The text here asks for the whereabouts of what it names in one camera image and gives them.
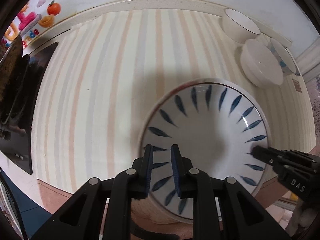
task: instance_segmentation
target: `bowl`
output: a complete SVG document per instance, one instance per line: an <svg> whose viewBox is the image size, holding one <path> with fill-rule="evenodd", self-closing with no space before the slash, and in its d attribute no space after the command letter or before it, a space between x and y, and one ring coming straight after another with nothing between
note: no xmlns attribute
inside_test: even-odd
<svg viewBox="0 0 320 240"><path fill-rule="evenodd" d="M192 199L180 199L175 192L172 144L210 177L233 176L255 195L266 165L248 153L269 143L265 115L248 92L217 78L186 82L160 99L140 135L140 156L147 144L154 150L148 198L171 218L192 223Z"/></svg>
<svg viewBox="0 0 320 240"><path fill-rule="evenodd" d="M249 17L233 9L224 10L222 27L227 36L242 44L260 34L258 26Z"/></svg>
<svg viewBox="0 0 320 240"><path fill-rule="evenodd" d="M242 47L241 59L241 62L244 63L244 66L242 66L244 72L246 73L246 67L250 69L262 84L262 88L274 85L280 86L283 83L281 67L276 57L263 43L256 40L247 40Z"/></svg>
<svg viewBox="0 0 320 240"><path fill-rule="evenodd" d="M297 72L297 66L289 51L279 41L270 39L268 49L276 57L284 75L295 74Z"/></svg>

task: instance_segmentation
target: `black cooktop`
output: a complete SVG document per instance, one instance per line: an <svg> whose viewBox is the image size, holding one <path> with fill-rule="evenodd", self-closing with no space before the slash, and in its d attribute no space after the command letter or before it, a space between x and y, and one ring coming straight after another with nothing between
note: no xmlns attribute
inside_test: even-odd
<svg viewBox="0 0 320 240"><path fill-rule="evenodd" d="M5 124L0 120L0 151L29 174L33 112L44 72L57 45L55 42L30 58L14 113Z"/></svg>

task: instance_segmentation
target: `bowl with blue pattern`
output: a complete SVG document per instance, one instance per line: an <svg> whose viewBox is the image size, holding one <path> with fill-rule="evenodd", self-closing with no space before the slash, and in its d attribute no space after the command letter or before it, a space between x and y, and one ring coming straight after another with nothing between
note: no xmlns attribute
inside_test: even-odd
<svg viewBox="0 0 320 240"><path fill-rule="evenodd" d="M180 199L174 188L170 148L210 177L235 177L252 195L264 181L266 165L250 152L268 147L270 132L262 109L245 90L231 82L197 79L165 95L149 114L139 141L154 149L150 200L171 218L192 223L192 199Z"/></svg>

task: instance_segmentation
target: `metal screw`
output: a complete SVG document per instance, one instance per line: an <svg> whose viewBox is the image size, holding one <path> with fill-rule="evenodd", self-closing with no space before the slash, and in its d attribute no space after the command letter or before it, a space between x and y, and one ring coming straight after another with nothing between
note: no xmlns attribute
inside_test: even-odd
<svg viewBox="0 0 320 240"><path fill-rule="evenodd" d="M198 169L196 169L196 168L191 168L191 169L189 170L189 172L190 172L191 174L196 175L196 174L198 174L198 173L199 173L199 170L198 170Z"/></svg>
<svg viewBox="0 0 320 240"><path fill-rule="evenodd" d="M227 182L230 184L235 184L236 183L236 179L234 177L227 177Z"/></svg>
<svg viewBox="0 0 320 240"><path fill-rule="evenodd" d="M126 173L127 173L128 175L133 175L133 174L136 173L136 170L135 170L135 169L127 169Z"/></svg>
<svg viewBox="0 0 320 240"><path fill-rule="evenodd" d="M89 184L90 185L96 185L99 182L98 178L91 178L89 179Z"/></svg>

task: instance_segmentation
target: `countertop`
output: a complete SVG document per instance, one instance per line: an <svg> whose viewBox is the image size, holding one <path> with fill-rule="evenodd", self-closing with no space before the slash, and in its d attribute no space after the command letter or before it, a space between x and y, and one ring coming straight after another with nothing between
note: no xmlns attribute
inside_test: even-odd
<svg viewBox="0 0 320 240"><path fill-rule="evenodd" d="M265 44L268 39L258 37ZM280 87L262 90L244 75L240 53L241 45L225 35L220 17L201 12L112 12L74 26L41 84L32 126L34 174L23 176L31 185L44 182L66 194L91 177L114 177L138 157L139 132L156 101L194 78L239 85L263 109L272 147L309 152L316 144L315 127L303 78L286 76ZM17 177L11 176L14 164L2 155L0 166ZM270 171L266 180L274 176ZM46 201L43 191L22 187L46 206L39 201L39 196Z"/></svg>

